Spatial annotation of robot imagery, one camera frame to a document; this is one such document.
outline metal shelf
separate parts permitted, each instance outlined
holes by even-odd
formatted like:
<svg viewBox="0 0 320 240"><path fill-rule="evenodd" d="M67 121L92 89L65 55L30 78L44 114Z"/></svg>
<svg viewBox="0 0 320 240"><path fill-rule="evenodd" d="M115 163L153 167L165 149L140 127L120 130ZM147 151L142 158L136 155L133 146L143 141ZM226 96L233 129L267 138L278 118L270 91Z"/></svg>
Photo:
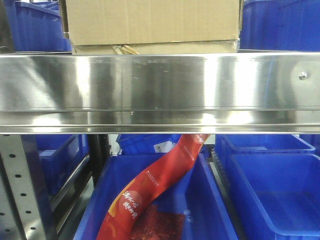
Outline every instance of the metal shelf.
<svg viewBox="0 0 320 240"><path fill-rule="evenodd" d="M320 53L2 55L0 133L320 132Z"/></svg>

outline red plastic bag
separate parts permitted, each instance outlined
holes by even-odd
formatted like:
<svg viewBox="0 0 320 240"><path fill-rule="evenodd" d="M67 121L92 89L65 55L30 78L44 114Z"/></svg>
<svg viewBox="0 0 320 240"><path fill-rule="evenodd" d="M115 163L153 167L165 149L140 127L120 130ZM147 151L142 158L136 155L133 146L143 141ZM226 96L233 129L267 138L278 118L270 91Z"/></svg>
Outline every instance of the red plastic bag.
<svg viewBox="0 0 320 240"><path fill-rule="evenodd" d="M177 145L139 173L110 206L96 240L129 240L146 207L177 183L195 164L207 134L184 134Z"/></svg>

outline metal rack post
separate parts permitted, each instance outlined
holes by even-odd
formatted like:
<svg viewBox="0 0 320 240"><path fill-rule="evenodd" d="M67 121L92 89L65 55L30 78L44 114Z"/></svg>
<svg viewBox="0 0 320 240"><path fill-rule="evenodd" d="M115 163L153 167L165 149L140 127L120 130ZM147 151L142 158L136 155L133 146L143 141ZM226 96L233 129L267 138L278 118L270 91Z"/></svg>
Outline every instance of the metal rack post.
<svg viewBox="0 0 320 240"><path fill-rule="evenodd" d="M35 137L0 135L0 153L26 239L56 240Z"/></svg>

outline storage rack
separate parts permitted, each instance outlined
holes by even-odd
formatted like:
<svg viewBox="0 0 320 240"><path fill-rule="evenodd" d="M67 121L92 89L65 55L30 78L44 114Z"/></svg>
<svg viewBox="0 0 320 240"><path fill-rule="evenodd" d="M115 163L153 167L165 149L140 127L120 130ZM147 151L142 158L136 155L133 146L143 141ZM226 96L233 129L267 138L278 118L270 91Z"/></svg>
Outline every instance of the storage rack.
<svg viewBox="0 0 320 240"><path fill-rule="evenodd" d="M57 239L91 173L99 177L106 134L320 133L320 53L11 54L0 72L0 234L17 240ZM51 202L29 135L44 133L90 134L91 157ZM60 204L68 209L57 217Z"/></svg>

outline blue plastic bin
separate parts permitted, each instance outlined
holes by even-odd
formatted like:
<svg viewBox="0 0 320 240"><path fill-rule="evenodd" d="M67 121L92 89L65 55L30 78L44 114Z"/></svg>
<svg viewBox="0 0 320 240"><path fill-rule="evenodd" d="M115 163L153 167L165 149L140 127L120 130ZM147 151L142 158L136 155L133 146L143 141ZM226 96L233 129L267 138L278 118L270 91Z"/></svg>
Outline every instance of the blue plastic bin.
<svg viewBox="0 0 320 240"><path fill-rule="evenodd" d="M112 156L84 212L74 240L95 240L103 219L120 191L143 169L163 156ZM181 240L237 240L213 175L200 154L194 168L152 204L158 210L185 214Z"/></svg>
<svg viewBox="0 0 320 240"><path fill-rule="evenodd" d="M320 158L233 155L230 195L249 240L320 239Z"/></svg>
<svg viewBox="0 0 320 240"><path fill-rule="evenodd" d="M314 154L315 148L290 134L223 134L217 155L228 173L232 154Z"/></svg>
<svg viewBox="0 0 320 240"><path fill-rule="evenodd" d="M55 195L88 153L86 135L35 136L48 193Z"/></svg>
<svg viewBox="0 0 320 240"><path fill-rule="evenodd" d="M58 2L5 0L5 6L16 51L71 51Z"/></svg>
<svg viewBox="0 0 320 240"><path fill-rule="evenodd" d="M242 49L320 51L320 1L248 0Z"/></svg>
<svg viewBox="0 0 320 240"><path fill-rule="evenodd" d="M300 138L315 147L315 154L320 156L320 134L301 134Z"/></svg>
<svg viewBox="0 0 320 240"><path fill-rule="evenodd" d="M7 19L10 25L12 40L16 48L16 46L20 44L20 37L19 37L15 0L4 0L4 6L5 6Z"/></svg>
<svg viewBox="0 0 320 240"><path fill-rule="evenodd" d="M166 153L181 134L119 134L116 141L126 155Z"/></svg>
<svg viewBox="0 0 320 240"><path fill-rule="evenodd" d="M249 0L243 7L241 49L276 50L279 8L277 0Z"/></svg>

